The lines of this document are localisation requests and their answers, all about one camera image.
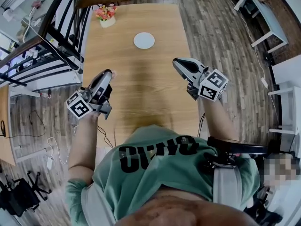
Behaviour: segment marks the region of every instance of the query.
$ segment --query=shirt sleeve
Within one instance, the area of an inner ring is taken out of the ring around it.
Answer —
[[[260,185],[260,177],[256,162],[248,154],[243,154],[236,158],[241,183],[242,183],[242,205],[246,205],[248,200],[253,197]]]
[[[81,206],[81,192],[87,187],[84,180],[72,179],[67,182],[65,202],[68,207],[72,226],[87,226],[87,221]]]

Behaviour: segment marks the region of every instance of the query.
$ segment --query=person wearing green t-shirt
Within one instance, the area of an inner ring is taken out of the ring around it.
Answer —
[[[210,136],[238,141],[220,101],[202,99]],[[138,128],[95,168],[97,117],[79,121],[69,156],[66,204],[73,226],[255,226],[237,209],[213,203],[213,175],[200,165],[206,141],[156,125]],[[237,157],[241,210],[260,183],[255,161]]]

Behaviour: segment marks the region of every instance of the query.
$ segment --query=flower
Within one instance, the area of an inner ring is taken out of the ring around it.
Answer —
[[[116,10],[117,8],[113,3],[108,7],[103,5],[95,11],[95,16],[102,21],[106,21],[115,15]]]

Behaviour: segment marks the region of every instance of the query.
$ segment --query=green t-shirt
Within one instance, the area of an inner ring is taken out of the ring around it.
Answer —
[[[139,128],[110,150],[96,168],[93,183],[101,188],[116,220],[142,207],[161,186],[213,200],[213,175],[201,170],[203,154],[217,154],[200,138],[178,135],[158,126]],[[259,187],[259,174],[250,157],[236,159],[242,179],[242,205]],[[66,203],[73,226],[87,225],[81,206],[82,180],[69,180]]]

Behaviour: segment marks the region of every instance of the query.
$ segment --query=forearm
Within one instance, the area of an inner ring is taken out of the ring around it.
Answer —
[[[207,99],[202,99],[202,101],[210,136],[223,140],[238,141],[238,134],[220,101],[213,102]]]
[[[69,154],[68,169],[81,166],[95,169],[97,116],[87,115],[79,121],[75,142]]]

